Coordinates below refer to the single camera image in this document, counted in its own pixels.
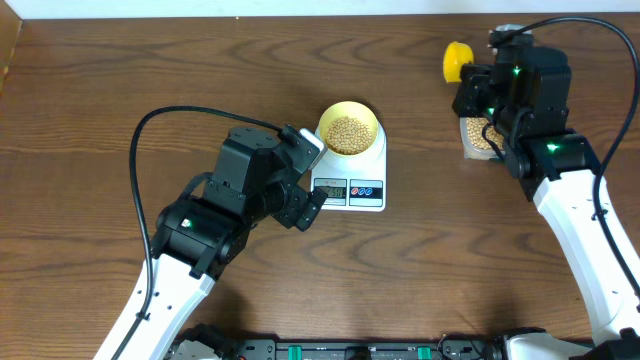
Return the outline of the yellow measuring scoop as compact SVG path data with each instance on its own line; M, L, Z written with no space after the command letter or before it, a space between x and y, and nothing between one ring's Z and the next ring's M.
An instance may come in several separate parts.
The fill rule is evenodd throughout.
M459 83L461 81L462 67L474 63L474 54L471 47L465 43L453 41L448 44L443 56L443 76L447 83Z

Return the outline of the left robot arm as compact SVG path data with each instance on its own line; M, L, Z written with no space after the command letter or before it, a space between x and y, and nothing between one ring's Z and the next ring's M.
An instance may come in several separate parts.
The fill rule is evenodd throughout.
M307 230L327 195L298 182L325 151L307 129L231 129L214 170L195 176L158 216L150 260L97 358L164 358L261 220Z

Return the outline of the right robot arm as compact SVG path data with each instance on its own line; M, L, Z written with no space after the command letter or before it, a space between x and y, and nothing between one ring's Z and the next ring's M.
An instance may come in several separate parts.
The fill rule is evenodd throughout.
M513 330L487 350L489 359L636 359L639 356L639 257L620 223L601 164L586 138L567 128L571 70L566 55L536 47L529 34L475 63L471 48L450 43L443 75L459 88L453 110L483 118L503 142L509 173L558 239L584 300L592 346L544 330Z

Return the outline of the white digital kitchen scale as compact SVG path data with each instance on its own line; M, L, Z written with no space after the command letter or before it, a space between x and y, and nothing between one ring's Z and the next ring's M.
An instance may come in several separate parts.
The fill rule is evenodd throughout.
M325 211L381 212L387 199L387 138L375 122L372 145L356 155L328 150L311 172L311 189L327 194Z

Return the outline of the soybeans in yellow bowl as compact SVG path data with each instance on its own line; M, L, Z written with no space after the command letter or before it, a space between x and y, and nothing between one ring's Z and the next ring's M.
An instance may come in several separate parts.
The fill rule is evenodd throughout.
M335 119L325 134L328 147L341 155L356 155L367 150L374 141L368 126L348 116Z

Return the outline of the pale yellow bowl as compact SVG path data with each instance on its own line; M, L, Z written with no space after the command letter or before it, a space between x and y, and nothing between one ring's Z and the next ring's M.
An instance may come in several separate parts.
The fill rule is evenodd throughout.
M332 151L328 147L325 140L325 134L327 132L327 129L335 119L339 117L344 117L344 116L357 118L358 120L364 122L368 126L369 130L372 132L374 141L371 144L371 146L364 152L356 155L341 155L339 153ZM325 143L325 145L327 146L328 150L331 153L336 154L339 157L346 157L346 158L356 157L356 156L371 153L374 150L374 148L383 139L383 134L382 134L383 128L379 120L377 119L376 115L374 114L374 112L364 104L355 102L355 101L342 101L342 102L333 104L329 108L327 108L320 117L316 132L318 137Z

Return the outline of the soybeans in container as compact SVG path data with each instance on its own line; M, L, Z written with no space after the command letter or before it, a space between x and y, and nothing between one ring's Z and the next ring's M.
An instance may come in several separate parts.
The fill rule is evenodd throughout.
M488 121L484 118L467 118L466 129L471 144L480 150L492 150L490 143L494 143L500 150L503 150L504 137L489 126L483 131Z

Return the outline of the clear plastic container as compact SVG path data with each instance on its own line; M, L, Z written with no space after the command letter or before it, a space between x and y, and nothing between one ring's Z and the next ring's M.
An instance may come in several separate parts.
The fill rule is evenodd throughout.
M480 150L475 148L469 138L468 138L468 134L467 134L467 129L465 127L466 125L466 119L468 117L463 117L460 118L459 120L459 125L460 125L460 134L461 134L461 140L462 140L462 145L463 145L463 151L464 151L464 157L467 159L474 159L474 160L490 160L490 159L498 159L497 154L495 153L495 151L493 150Z

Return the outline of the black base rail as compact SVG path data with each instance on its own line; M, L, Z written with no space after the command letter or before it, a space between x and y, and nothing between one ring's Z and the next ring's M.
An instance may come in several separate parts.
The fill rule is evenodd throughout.
M491 360L504 359L499 346L446 337L434 342L282 342L238 340L226 343L184 340L170 348L170 360Z

